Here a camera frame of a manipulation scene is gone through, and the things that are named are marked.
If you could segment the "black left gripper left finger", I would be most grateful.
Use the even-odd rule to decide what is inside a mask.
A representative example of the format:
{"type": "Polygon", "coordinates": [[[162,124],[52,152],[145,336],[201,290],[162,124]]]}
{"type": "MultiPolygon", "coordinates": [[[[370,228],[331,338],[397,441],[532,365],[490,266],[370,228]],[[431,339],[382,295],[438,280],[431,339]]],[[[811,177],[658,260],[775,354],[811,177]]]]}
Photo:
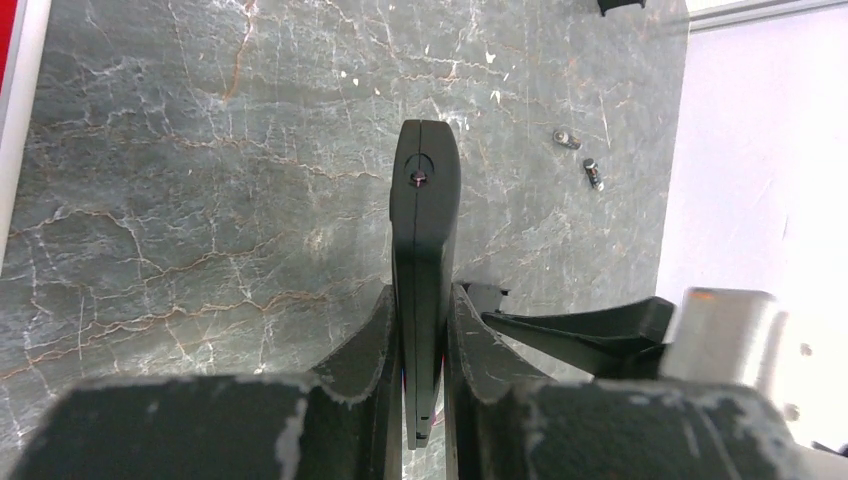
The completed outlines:
{"type": "Polygon", "coordinates": [[[15,479],[398,479],[394,292],[311,370],[104,377],[40,423],[15,479]]]}

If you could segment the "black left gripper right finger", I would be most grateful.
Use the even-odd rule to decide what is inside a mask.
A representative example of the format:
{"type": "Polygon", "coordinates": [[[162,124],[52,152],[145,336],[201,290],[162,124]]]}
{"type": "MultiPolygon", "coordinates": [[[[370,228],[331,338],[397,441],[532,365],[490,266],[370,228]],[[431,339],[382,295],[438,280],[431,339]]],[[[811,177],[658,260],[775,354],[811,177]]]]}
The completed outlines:
{"type": "Polygon", "coordinates": [[[452,292],[451,479],[801,479],[777,410],[738,384],[600,379],[489,327],[452,292]]]}

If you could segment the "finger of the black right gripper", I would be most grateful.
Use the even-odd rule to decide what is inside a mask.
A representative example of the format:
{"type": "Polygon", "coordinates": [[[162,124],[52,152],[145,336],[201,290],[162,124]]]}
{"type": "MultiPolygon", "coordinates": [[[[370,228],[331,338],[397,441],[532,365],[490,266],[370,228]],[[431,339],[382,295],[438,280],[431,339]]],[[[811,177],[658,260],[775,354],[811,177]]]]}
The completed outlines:
{"type": "Polygon", "coordinates": [[[657,379],[675,306],[660,297],[582,313],[486,312],[494,330],[600,379],[657,379]]]}

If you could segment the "black orange AAA battery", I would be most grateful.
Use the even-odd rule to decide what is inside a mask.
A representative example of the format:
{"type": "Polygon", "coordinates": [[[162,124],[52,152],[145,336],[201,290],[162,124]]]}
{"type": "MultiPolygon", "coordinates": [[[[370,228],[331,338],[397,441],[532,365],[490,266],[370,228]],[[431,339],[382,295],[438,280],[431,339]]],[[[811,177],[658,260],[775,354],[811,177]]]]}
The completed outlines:
{"type": "Polygon", "coordinates": [[[604,183],[600,176],[596,161],[592,158],[585,159],[583,161],[583,168],[591,187],[596,191],[602,191],[604,189],[604,183]]]}
{"type": "Polygon", "coordinates": [[[582,142],[576,136],[562,129],[553,132],[552,140],[570,150],[579,150],[582,146],[582,142]]]}

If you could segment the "aluminium frame rail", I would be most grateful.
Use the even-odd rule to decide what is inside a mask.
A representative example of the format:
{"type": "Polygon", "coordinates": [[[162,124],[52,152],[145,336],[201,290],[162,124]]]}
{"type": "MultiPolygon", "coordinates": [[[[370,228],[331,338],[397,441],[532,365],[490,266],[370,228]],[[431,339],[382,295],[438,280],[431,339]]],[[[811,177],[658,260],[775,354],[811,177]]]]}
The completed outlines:
{"type": "Polygon", "coordinates": [[[847,5],[847,0],[686,0],[690,32],[776,20],[847,5]]]}

